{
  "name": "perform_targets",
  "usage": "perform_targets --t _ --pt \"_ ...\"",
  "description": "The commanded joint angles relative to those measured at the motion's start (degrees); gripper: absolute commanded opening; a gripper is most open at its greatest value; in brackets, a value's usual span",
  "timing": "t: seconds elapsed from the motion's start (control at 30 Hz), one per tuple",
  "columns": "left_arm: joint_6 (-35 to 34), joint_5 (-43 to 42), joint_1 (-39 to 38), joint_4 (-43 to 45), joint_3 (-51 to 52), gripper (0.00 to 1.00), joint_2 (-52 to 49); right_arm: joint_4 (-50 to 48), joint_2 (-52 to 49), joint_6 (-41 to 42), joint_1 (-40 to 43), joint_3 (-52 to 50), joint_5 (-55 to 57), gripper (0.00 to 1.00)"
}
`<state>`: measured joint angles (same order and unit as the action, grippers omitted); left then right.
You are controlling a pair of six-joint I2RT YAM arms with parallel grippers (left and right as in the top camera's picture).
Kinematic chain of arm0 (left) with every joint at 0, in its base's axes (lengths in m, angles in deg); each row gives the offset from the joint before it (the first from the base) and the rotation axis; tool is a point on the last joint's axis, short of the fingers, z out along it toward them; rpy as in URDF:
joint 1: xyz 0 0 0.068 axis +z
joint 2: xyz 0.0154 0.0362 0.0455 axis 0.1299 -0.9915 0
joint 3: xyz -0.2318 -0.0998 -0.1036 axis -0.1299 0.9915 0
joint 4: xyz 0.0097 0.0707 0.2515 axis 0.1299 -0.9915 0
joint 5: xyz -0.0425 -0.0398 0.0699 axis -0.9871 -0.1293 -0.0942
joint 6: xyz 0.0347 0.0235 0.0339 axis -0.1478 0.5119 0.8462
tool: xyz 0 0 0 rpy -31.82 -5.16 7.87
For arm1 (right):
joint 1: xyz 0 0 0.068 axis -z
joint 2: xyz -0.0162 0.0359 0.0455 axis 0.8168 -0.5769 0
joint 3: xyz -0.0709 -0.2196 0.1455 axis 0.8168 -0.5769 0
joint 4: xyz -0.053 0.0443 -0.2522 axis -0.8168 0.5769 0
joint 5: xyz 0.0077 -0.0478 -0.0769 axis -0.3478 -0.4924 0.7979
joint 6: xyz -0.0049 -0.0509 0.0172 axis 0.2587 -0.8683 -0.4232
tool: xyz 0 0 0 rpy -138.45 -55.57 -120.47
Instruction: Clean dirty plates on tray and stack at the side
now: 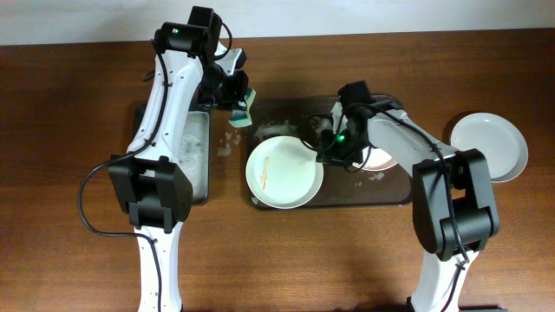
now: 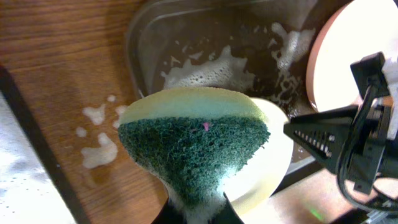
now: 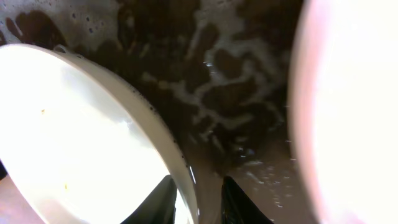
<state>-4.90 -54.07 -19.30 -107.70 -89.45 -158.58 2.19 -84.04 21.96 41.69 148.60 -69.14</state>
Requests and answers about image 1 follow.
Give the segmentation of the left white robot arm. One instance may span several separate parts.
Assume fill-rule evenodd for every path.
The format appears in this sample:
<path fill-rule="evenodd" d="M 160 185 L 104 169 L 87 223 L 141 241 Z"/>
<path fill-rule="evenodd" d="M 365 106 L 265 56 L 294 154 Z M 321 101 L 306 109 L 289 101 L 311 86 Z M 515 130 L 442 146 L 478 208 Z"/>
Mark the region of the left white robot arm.
<path fill-rule="evenodd" d="M 156 30 L 153 87 L 127 154 L 108 166 L 121 209 L 140 249 L 141 311 L 180 311 L 180 230 L 193 185 L 178 151 L 192 102 L 205 110 L 245 113 L 254 91 L 242 67 L 245 52 L 219 41 L 225 29 L 212 9 L 193 7 L 187 23 Z"/>

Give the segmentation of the light blue plate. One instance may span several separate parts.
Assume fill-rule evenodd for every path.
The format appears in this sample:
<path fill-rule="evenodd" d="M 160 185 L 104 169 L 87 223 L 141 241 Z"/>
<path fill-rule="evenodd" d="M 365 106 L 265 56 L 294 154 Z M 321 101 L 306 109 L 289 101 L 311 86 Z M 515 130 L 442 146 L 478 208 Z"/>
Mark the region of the light blue plate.
<path fill-rule="evenodd" d="M 513 123 L 490 113 L 473 113 L 457 121 L 450 145 L 459 150 L 478 149 L 486 158 L 494 183 L 516 179 L 526 168 L 528 146 Z"/>

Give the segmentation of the cream white plate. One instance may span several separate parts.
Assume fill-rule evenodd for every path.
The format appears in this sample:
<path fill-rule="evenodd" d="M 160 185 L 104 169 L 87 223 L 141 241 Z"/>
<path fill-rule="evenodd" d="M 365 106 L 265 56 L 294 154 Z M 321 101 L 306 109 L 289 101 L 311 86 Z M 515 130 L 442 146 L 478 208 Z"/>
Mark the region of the cream white plate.
<path fill-rule="evenodd" d="M 271 208 L 289 210 L 310 202 L 323 183 L 317 153 L 292 136 L 258 144 L 246 162 L 245 178 L 254 197 Z"/>

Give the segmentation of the green yellow sponge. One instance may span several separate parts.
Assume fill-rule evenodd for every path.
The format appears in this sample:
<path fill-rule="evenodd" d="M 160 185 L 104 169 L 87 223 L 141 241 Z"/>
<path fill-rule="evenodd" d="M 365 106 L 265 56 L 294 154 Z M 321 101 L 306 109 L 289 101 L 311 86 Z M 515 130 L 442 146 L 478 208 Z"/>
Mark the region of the green yellow sponge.
<path fill-rule="evenodd" d="M 239 110 L 233 110 L 229 123 L 236 128 L 248 127 L 252 124 L 250 109 L 256 97 L 256 91 L 248 88 L 245 98 L 240 101 Z"/>

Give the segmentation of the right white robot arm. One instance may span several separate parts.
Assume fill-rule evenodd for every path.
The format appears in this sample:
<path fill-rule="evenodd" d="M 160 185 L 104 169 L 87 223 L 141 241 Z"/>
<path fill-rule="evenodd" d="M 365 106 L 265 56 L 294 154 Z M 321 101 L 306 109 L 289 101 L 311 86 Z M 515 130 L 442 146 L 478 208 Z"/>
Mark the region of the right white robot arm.
<path fill-rule="evenodd" d="M 411 179 L 412 218 L 424 249 L 407 311 L 456 311 L 470 265 L 500 229 L 486 158 L 460 151 L 417 126 L 395 98 L 374 97 L 365 81 L 344 85 L 317 161 L 357 172 L 377 149 Z"/>

